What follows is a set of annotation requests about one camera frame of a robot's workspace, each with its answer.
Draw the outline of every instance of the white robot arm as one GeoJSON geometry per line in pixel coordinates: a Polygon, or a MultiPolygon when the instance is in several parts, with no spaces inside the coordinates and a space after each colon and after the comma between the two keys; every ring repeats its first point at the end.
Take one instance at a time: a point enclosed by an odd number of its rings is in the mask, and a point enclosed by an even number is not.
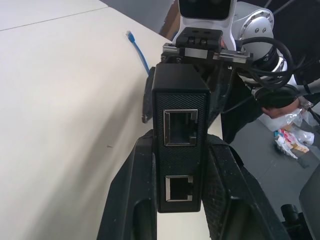
{"type": "Polygon", "coordinates": [[[254,68],[271,73],[256,75],[257,72],[253,74],[238,72],[241,79],[252,89],[256,100],[270,103],[272,98],[274,102],[279,103],[281,95],[292,96],[292,100],[294,100],[301,95],[320,92],[319,80],[308,86],[297,84],[293,74],[296,66],[294,66],[290,52],[288,53],[290,57],[288,55],[284,57],[279,50],[281,47],[258,41],[240,46],[241,49],[239,46],[237,47],[237,41],[241,42],[257,37],[273,39],[274,16],[269,9],[236,0],[180,0],[179,7],[181,12],[180,29],[173,39],[174,43],[185,28],[221,30],[226,49],[252,53],[254,68]],[[286,75],[285,86],[283,84],[280,86],[280,81],[275,79],[279,79],[285,73],[290,73],[290,76],[286,75]]]}

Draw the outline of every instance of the screw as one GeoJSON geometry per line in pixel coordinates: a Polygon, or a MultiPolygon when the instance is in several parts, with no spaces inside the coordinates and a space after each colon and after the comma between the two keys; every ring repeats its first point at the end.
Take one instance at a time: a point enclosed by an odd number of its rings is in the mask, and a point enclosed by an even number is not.
{"type": "Polygon", "coordinates": [[[188,39],[188,41],[189,41],[190,44],[194,44],[195,43],[195,39],[193,37],[190,37],[188,39]]]}
{"type": "Polygon", "coordinates": [[[146,123],[148,122],[148,116],[143,115],[143,116],[142,116],[142,122],[143,122],[144,124],[146,124],[146,123]]]}
{"type": "Polygon", "coordinates": [[[269,61],[269,54],[265,55],[265,59],[263,59],[264,62],[268,62],[269,61]]]}

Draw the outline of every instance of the gray floor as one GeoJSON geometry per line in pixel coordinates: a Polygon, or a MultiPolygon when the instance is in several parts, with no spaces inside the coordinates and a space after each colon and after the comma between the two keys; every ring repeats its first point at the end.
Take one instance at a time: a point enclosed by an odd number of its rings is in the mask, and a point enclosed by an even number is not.
{"type": "MultiPolygon", "coordinates": [[[[301,128],[313,131],[305,122],[301,128]]],[[[300,191],[320,163],[320,160],[311,151],[301,156],[304,162],[304,167],[302,167],[295,159],[276,151],[274,133],[259,120],[241,129],[231,145],[242,158],[245,167],[259,181],[281,221],[284,218],[280,207],[284,204],[294,204],[301,212],[300,191]]],[[[315,133],[313,145],[320,147],[318,133],[315,133]]]]}
{"type": "Polygon", "coordinates": [[[174,0],[100,0],[143,26],[159,33],[174,0]]]}

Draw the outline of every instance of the tabletop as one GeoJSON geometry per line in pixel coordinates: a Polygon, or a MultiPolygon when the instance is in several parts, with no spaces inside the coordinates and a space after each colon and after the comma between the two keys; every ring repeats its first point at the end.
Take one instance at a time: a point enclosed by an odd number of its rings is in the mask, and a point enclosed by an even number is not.
{"type": "MultiPolygon", "coordinates": [[[[152,128],[141,122],[147,73],[125,33],[149,66],[168,40],[99,1],[59,12],[62,2],[47,19],[27,9],[1,25],[2,239],[95,239],[112,179],[152,128]]],[[[158,239],[209,239],[201,211],[159,214],[158,239]],[[173,221],[189,238],[168,237],[173,221]]]]}
{"type": "Polygon", "coordinates": [[[0,1],[0,31],[107,7],[98,0],[0,1]]]}

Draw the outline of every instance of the cable connector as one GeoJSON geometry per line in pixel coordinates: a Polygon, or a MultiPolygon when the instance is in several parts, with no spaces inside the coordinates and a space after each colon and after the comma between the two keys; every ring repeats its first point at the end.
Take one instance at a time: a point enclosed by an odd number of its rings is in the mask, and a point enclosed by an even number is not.
{"type": "Polygon", "coordinates": [[[136,41],[136,40],[135,40],[135,37],[134,37],[134,35],[132,34],[131,31],[127,31],[125,35],[127,36],[127,38],[129,39],[129,41],[130,41],[131,43],[134,43],[134,42],[136,41]]]}

